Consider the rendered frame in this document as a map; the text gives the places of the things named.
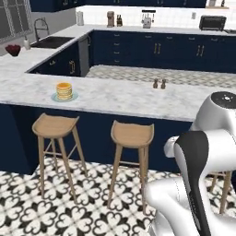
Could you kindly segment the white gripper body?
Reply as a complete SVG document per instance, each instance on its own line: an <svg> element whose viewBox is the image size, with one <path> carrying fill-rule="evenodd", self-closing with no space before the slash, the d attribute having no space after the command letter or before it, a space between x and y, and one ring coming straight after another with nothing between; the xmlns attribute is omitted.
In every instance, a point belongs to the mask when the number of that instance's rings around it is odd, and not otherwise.
<svg viewBox="0 0 236 236"><path fill-rule="evenodd" d="M178 136L170 137L164 145L164 153L167 158L179 158L183 155L181 146L177 143Z"/></svg>

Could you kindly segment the navy dining counter base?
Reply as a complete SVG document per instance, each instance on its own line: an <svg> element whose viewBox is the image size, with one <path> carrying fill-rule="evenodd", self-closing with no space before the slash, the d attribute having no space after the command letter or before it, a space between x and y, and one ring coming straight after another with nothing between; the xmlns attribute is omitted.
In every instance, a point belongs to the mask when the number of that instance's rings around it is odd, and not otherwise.
<svg viewBox="0 0 236 236"><path fill-rule="evenodd" d="M189 122L151 119L116 114L79 112L40 107L0 104L0 171L32 174L39 165L38 140L31 127L42 113L78 119L77 130L85 161L112 164L115 145L112 123L153 124L155 134L149 146L148 167L155 171L177 172L174 159L164 155L163 147L171 136L188 131Z"/></svg>

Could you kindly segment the wooden bar stool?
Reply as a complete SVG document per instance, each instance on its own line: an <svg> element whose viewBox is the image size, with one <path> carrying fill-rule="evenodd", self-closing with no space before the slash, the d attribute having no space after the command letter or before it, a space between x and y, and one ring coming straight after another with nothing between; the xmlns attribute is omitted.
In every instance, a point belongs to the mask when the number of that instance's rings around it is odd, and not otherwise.
<svg viewBox="0 0 236 236"><path fill-rule="evenodd" d="M224 172L212 172L211 175L213 176L212 184L210 187L210 191L213 191L214 186L216 185L217 178L219 176L224 178L223 190L222 190L222 197L220 200L220 209L219 213L223 214L225 211L226 199L230 189L230 180L231 180L231 171L224 171Z"/></svg>
<svg viewBox="0 0 236 236"><path fill-rule="evenodd" d="M132 148L138 150L139 162L130 162L130 165L136 165L139 167L141 194L144 193L144 187L148 180L148 150L149 145L154 138L154 124L125 124L114 120L111 130L111 138L116 145L116 150L107 207L111 207L116 175L119 164L122 163L121 156L123 148Z"/></svg>
<svg viewBox="0 0 236 236"><path fill-rule="evenodd" d="M87 166L77 131L78 120L79 117L69 118L63 116L51 116L44 112L32 125L32 132L38 138L41 197L44 197L44 157L52 155L55 164L55 171L58 171L57 158L62 158L72 196L74 197L74 202L77 203L76 191L69 168L69 158L75 150L77 150L78 156L82 162L85 176L88 176ZM73 135L75 144L70 153L66 154L64 138L69 134Z"/></svg>

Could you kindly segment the long navy cupboard run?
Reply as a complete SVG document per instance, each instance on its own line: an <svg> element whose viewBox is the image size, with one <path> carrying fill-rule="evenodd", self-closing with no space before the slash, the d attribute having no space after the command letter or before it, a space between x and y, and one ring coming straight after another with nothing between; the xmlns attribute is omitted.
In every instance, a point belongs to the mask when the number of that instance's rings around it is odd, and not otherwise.
<svg viewBox="0 0 236 236"><path fill-rule="evenodd" d="M92 65L121 65L236 74L236 37L93 30Z"/></svg>

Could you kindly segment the pale green plate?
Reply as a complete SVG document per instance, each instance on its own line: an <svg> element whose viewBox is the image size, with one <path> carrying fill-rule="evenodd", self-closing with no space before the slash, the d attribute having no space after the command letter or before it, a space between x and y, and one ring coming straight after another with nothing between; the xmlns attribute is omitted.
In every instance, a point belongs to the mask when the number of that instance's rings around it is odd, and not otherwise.
<svg viewBox="0 0 236 236"><path fill-rule="evenodd" d="M56 102L69 102L69 101L72 101L72 100L76 100L77 98L78 98L78 93L77 93L77 92L72 92L72 97L69 98L69 99L66 99L66 100L58 99L56 93L54 93L54 94L51 96L51 99L52 99L53 101L56 101Z"/></svg>

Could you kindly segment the stack of golden pancakes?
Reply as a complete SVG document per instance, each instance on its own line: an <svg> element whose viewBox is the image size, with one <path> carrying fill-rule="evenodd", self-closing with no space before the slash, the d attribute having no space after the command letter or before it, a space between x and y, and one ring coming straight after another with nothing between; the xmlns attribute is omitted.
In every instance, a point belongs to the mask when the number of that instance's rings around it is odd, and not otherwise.
<svg viewBox="0 0 236 236"><path fill-rule="evenodd" d="M69 100L73 96L72 85L68 82L61 82L56 85L56 94L59 100Z"/></svg>

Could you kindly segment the grey dishwasher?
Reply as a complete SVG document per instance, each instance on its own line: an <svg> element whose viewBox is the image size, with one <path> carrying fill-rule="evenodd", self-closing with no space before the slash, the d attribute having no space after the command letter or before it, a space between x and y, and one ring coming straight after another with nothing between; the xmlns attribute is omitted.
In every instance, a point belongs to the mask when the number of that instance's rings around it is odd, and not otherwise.
<svg viewBox="0 0 236 236"><path fill-rule="evenodd" d="M80 75L85 77L89 72L89 36L85 35L78 40Z"/></svg>

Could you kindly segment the black toaster oven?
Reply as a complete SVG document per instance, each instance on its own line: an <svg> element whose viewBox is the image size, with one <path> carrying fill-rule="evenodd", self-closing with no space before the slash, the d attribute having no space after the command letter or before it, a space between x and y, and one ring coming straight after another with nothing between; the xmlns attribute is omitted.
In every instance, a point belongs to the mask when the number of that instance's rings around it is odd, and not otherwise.
<svg viewBox="0 0 236 236"><path fill-rule="evenodd" d="M199 29L223 31L226 20L227 18L224 16L202 16Z"/></svg>

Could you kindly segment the navy cupboard under sink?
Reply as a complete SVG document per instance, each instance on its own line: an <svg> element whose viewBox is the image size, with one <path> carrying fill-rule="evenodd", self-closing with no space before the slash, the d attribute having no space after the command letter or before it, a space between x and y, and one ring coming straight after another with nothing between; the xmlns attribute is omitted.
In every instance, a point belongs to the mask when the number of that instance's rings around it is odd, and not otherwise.
<svg viewBox="0 0 236 236"><path fill-rule="evenodd" d="M79 77L79 49L75 42L30 71L32 74Z"/></svg>

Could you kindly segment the white jar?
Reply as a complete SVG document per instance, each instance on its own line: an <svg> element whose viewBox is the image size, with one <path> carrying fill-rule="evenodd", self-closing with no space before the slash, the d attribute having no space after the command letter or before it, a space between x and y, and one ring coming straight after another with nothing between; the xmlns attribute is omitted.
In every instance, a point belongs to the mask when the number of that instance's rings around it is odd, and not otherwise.
<svg viewBox="0 0 236 236"><path fill-rule="evenodd" d="M76 15L77 15L77 25L78 26L84 26L83 12L77 11Z"/></svg>

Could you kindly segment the black sink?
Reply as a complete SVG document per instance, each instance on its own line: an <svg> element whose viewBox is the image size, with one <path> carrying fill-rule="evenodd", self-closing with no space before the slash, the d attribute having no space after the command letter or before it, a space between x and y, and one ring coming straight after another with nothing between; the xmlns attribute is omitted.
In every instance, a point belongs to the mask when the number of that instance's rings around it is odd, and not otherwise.
<svg viewBox="0 0 236 236"><path fill-rule="evenodd" d="M62 46L63 44L73 40L73 37L54 37L50 36L40 41L32 43L30 46L32 48L47 48L47 49L56 49Z"/></svg>

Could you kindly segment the dark red bowl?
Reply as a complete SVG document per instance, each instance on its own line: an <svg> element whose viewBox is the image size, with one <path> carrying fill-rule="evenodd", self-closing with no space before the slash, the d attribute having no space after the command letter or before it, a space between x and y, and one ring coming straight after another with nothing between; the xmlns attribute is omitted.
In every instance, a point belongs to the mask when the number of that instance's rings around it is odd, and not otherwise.
<svg viewBox="0 0 236 236"><path fill-rule="evenodd" d="M8 53L10 53L12 56L18 56L18 54L20 52L20 49L21 49L21 47L19 45L16 45L16 44L15 45L9 44L6 47L6 51Z"/></svg>

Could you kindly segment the grey framed window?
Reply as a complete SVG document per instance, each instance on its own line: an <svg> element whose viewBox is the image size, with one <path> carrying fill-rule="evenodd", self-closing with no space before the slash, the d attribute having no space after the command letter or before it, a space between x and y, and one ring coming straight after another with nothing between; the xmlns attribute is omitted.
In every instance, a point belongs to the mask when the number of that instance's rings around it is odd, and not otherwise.
<svg viewBox="0 0 236 236"><path fill-rule="evenodd" d="M0 0L0 43L32 33L30 0Z"/></svg>

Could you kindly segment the navy wall cupboards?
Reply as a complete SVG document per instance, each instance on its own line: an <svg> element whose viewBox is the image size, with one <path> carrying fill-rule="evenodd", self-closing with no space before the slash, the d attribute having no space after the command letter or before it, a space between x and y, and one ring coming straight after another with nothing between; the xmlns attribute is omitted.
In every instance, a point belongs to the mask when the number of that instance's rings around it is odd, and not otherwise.
<svg viewBox="0 0 236 236"><path fill-rule="evenodd" d="M32 12L57 12L78 6L154 6L204 8L207 0L29 0Z"/></svg>

